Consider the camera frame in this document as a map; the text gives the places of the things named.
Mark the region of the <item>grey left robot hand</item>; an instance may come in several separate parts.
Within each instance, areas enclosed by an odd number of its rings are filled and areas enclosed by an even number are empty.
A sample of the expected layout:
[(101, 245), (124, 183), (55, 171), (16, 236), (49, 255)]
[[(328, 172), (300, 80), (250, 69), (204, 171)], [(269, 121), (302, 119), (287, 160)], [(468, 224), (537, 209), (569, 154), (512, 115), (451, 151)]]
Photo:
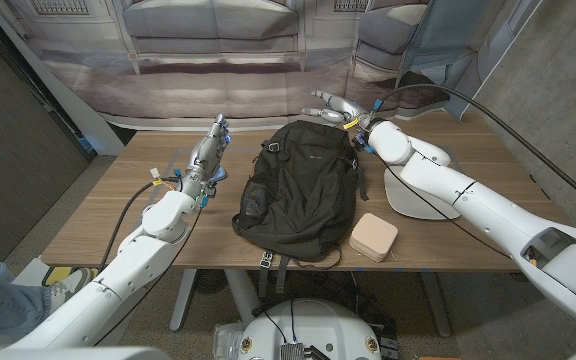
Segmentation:
[(182, 193), (196, 199), (206, 183), (217, 174), (223, 154), (231, 142), (228, 126), (224, 115), (219, 113), (205, 137), (192, 149), (182, 177)]

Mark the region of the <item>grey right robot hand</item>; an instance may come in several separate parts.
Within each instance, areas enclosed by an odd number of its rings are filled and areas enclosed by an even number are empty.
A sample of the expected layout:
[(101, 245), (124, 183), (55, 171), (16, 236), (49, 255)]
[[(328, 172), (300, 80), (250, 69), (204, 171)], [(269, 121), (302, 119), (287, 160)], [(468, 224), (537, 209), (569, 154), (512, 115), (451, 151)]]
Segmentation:
[(301, 113), (304, 115), (320, 117), (335, 125), (343, 124), (345, 129), (357, 125), (364, 130), (375, 118), (373, 111), (368, 111), (351, 100), (321, 90), (312, 91), (311, 94), (322, 99), (326, 107), (303, 108)]

